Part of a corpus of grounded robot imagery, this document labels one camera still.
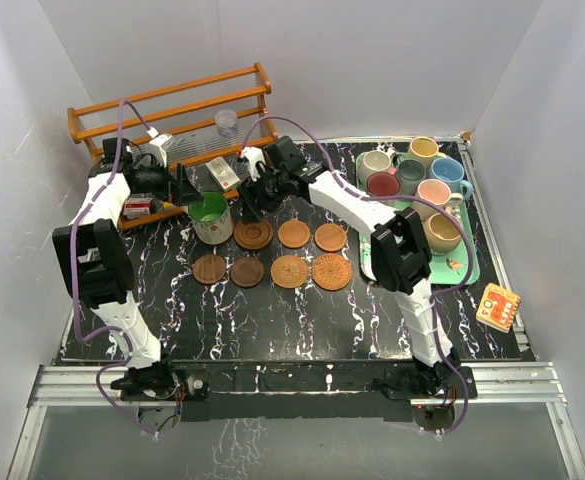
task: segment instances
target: tray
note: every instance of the tray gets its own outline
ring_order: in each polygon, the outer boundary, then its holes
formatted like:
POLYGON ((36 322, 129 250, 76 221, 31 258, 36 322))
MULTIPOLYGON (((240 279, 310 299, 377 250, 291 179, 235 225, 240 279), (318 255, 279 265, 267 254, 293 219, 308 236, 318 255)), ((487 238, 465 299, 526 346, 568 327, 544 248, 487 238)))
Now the tray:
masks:
MULTIPOLYGON (((359 168, 359 163, 363 153, 356 157, 356 170, 359 168)), ((365 186, 361 185, 358 180, 358 175, 355 177, 357 180, 357 187, 361 190, 365 190, 365 186)), ((394 208, 397 210, 403 210, 410 206, 410 202, 394 202, 394 208)), ((459 207, 455 208, 453 214, 460 221, 463 230, 468 235, 470 243, 474 245, 474 235, 472 234, 472 228, 470 226, 470 220, 468 217, 468 208, 465 202, 459 207)), ((359 255, 361 260, 361 270, 363 274, 374 279, 372 274, 372 260, 370 256, 370 242, 364 236, 359 234, 359 255)), ((473 251, 474 255, 474 268, 472 275, 468 280, 468 285, 476 282, 479 279, 481 273, 479 268, 479 261, 476 257, 476 251, 473 251)), ((468 253, 463 242, 459 244, 452 252, 447 255, 432 255, 432 261, 430 262, 430 282, 434 285, 456 285, 459 280, 468 271, 468 253)))

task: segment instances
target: glass panel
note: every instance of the glass panel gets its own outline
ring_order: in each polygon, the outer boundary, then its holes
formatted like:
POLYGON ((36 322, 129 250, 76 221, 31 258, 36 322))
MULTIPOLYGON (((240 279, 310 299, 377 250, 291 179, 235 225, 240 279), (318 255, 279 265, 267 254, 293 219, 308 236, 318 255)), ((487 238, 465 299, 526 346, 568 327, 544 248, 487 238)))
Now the glass panel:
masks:
POLYGON ((48 408, 31 480, 567 479, 544 404, 471 405, 437 441, 377 419, 180 424, 158 442, 111 408, 48 408))

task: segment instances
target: blue mug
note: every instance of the blue mug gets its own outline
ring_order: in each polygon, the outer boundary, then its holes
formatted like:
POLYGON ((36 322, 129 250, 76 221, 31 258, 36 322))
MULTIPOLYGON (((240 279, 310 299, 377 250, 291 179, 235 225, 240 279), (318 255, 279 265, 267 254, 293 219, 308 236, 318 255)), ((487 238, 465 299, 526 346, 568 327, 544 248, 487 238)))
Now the blue mug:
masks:
POLYGON ((428 178, 441 180, 453 193, 460 193, 463 200, 468 200, 474 193, 474 187, 467 180, 463 180, 463 177, 465 177, 463 165, 450 157, 437 158, 428 170, 428 178))

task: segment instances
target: wooden rack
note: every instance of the wooden rack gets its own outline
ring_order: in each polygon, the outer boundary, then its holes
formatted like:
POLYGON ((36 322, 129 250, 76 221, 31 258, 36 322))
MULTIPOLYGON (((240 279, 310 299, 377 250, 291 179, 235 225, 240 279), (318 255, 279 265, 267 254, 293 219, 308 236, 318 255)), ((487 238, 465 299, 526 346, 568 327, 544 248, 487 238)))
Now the wooden rack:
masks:
MULTIPOLYGON (((154 124, 161 133, 171 133, 177 139, 176 143, 181 145, 168 154, 169 169, 174 171, 177 164, 191 167, 218 156, 235 154, 249 125, 257 117, 267 114, 265 95, 271 91, 265 70, 260 63, 255 63, 252 67, 159 88, 127 99, 137 106, 148 123, 154 124), (216 133, 214 113, 225 108, 235 110, 239 119, 239 135, 231 139, 220 138, 216 133)), ((103 149, 97 146, 97 142, 117 131, 115 117, 119 100, 79 109, 68 108, 70 136, 76 144, 85 143, 94 163, 103 156, 103 149)), ((124 120, 123 129, 130 130, 126 138, 144 132, 140 126, 141 121, 136 117, 124 120)), ((255 132, 258 135, 250 136, 249 146, 263 147, 277 139, 276 129, 269 120, 261 122, 255 132)), ((143 149, 143 145, 151 138, 139 135, 131 140, 143 149)), ((226 197, 233 198, 236 195, 236 191, 233 191, 227 193, 226 197)), ((136 220, 125 220, 122 216, 119 229, 127 230, 182 211, 180 208, 169 208, 136 220)))

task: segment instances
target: pink mug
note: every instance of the pink mug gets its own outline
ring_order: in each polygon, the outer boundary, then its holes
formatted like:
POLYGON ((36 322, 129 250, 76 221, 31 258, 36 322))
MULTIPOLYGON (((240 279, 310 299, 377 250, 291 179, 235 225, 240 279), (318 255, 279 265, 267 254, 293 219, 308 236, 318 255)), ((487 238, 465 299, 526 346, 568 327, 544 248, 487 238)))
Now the pink mug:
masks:
MULTIPOLYGON (((460 193, 452 193, 450 187, 445 183, 433 178, 423 180, 417 187, 415 196, 429 200, 448 212, 451 212, 453 207, 457 207, 463 203, 463 195, 460 193)), ((421 221, 425 221, 437 213, 432 207, 428 207, 421 202, 412 202, 412 209, 419 214, 421 221)))

